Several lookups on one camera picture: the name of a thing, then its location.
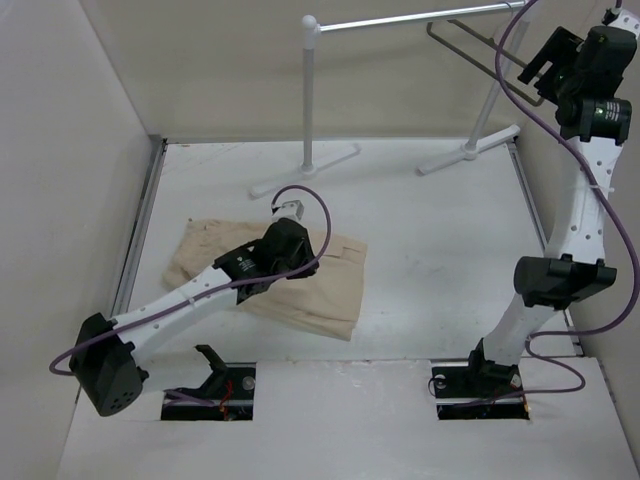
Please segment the beige cargo trousers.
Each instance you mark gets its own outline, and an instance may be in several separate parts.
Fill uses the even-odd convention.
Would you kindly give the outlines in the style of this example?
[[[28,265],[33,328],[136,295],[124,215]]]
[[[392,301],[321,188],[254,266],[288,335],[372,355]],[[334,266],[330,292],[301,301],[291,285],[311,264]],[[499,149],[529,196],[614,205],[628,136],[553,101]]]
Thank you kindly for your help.
[[[188,221],[162,274],[163,284],[169,290],[184,285],[221,255],[262,237],[266,228],[265,223],[256,222]],[[279,280],[239,309],[290,328],[348,341],[360,316],[367,250],[363,242],[334,234],[315,275]]]

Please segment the right metal table rail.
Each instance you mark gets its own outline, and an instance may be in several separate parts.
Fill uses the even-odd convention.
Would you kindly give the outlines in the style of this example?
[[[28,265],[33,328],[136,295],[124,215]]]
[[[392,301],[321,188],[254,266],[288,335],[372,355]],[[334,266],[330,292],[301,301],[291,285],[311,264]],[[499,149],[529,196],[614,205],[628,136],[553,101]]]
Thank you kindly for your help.
[[[541,256],[544,253],[545,247],[547,246],[547,238],[544,232],[544,228],[538,214],[538,210],[535,204],[534,196],[532,194],[532,190],[530,188],[529,182],[526,177],[526,173],[523,167],[523,163],[521,160],[521,155],[518,147],[519,137],[516,136],[514,139],[507,143],[507,148],[514,166],[514,170],[516,172],[517,178],[520,183],[520,187],[522,193],[524,195],[524,199],[529,211],[529,215],[531,217],[531,221],[534,226],[534,231],[537,236],[537,251],[535,256]],[[580,340],[573,334],[575,330],[574,322],[571,318],[571,314],[567,311],[556,311],[555,315],[550,318],[542,327],[541,330],[559,330],[569,332],[569,336],[565,336],[561,338],[561,342],[563,345],[571,344],[571,352],[569,354],[559,354],[556,352],[547,353],[544,352],[545,356],[553,356],[553,357],[583,357],[584,351]]]

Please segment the left metal table rail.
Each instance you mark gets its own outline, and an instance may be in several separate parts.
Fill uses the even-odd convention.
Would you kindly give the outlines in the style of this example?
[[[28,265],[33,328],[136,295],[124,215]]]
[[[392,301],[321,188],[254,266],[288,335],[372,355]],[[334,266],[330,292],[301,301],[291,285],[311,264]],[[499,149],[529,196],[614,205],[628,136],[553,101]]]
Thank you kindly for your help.
[[[168,142],[166,138],[160,135],[150,135],[149,141],[151,155],[142,183],[125,257],[117,277],[116,289],[111,304],[107,308],[108,317],[126,312],[129,308],[160,183]]]

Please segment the white clothes rack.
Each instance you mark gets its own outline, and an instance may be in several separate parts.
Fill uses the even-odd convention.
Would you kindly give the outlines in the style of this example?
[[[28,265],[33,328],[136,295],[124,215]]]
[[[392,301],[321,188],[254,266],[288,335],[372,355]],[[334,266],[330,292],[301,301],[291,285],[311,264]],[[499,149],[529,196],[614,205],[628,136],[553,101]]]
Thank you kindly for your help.
[[[353,144],[343,153],[332,154],[318,160],[314,158],[315,54],[318,40],[321,36],[404,24],[423,24],[427,33],[431,34],[433,25],[438,22],[463,26],[462,20],[464,18],[487,16],[502,12],[507,12],[512,17],[519,13],[523,15],[515,25],[514,35],[511,40],[513,50],[505,54],[506,64],[504,65],[504,70],[508,71],[511,65],[520,66],[522,64],[516,58],[515,52],[521,46],[532,22],[534,9],[530,1],[493,1],[480,6],[459,7],[334,24],[322,24],[312,15],[304,16],[302,19],[304,31],[302,49],[302,160],[295,170],[250,187],[248,189],[249,196],[253,199],[262,198],[270,193],[279,191],[287,185],[298,184],[311,179],[318,173],[352,159],[361,152],[361,147]],[[436,155],[426,160],[416,168],[416,172],[421,176],[426,176],[461,162],[470,162],[477,159],[480,154],[514,140],[520,133],[520,127],[517,125],[511,125],[491,135],[485,136],[483,134],[484,127],[487,125],[490,114],[496,105],[499,92],[499,85],[497,83],[493,84],[466,142],[462,143],[456,150]]]

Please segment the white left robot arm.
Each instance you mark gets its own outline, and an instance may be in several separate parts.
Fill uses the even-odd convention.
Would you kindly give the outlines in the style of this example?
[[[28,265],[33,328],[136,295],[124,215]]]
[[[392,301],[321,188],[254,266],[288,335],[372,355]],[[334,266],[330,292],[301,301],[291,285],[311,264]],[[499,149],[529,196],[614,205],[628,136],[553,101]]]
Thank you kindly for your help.
[[[150,360],[166,342],[220,311],[238,306],[281,280],[316,273],[309,233],[281,218],[264,235],[218,259],[158,300],[112,319],[97,313],[81,325],[69,368],[96,412],[113,416],[155,389]]]

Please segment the metal table rail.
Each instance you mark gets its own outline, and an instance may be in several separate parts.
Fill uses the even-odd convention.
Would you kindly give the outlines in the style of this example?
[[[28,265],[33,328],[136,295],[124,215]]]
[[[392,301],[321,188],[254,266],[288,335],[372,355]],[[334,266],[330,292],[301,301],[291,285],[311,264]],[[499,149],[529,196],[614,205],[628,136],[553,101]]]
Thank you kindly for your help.
[[[534,231],[537,236],[537,251],[535,256],[541,256],[544,253],[545,247],[547,246],[547,238],[544,232],[544,228],[538,214],[538,210],[535,204],[534,196],[532,194],[532,190],[530,188],[529,182],[526,177],[526,173],[523,167],[523,163],[521,160],[521,155],[518,147],[519,137],[516,136],[514,139],[507,143],[507,148],[514,166],[514,170],[516,172],[517,178],[520,183],[520,187],[522,193],[524,195],[524,199],[529,211],[529,215],[531,217],[531,221],[534,226]],[[575,330],[574,322],[571,318],[571,314],[567,311],[556,311],[555,315],[550,318],[542,327],[541,330],[559,330],[569,332],[569,336],[565,336],[561,338],[561,342],[563,345],[571,344],[571,352],[569,354],[559,354],[556,352],[547,353],[544,352],[545,356],[553,356],[553,357],[583,357],[584,351],[580,340],[573,334]]]
[[[160,135],[150,135],[149,141],[151,155],[142,183],[125,257],[117,277],[116,289],[111,304],[107,308],[108,317],[126,312],[129,308],[160,183],[168,142],[166,138]]]

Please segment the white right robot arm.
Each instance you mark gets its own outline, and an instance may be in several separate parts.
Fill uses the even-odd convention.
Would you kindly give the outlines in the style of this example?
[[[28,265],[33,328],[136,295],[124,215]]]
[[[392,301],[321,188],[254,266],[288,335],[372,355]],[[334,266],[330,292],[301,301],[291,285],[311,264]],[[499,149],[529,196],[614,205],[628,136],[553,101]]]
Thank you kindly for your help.
[[[634,24],[595,26],[585,37],[559,27],[520,73],[520,82],[555,105],[559,127],[553,134],[569,153],[554,228],[543,256],[518,261],[513,300],[466,365],[434,368],[437,397],[490,402],[524,395],[519,363],[532,341],[545,336],[543,325],[614,284],[617,271],[605,261],[603,229],[611,215],[612,171],[632,116],[630,102],[616,92],[637,46]]]

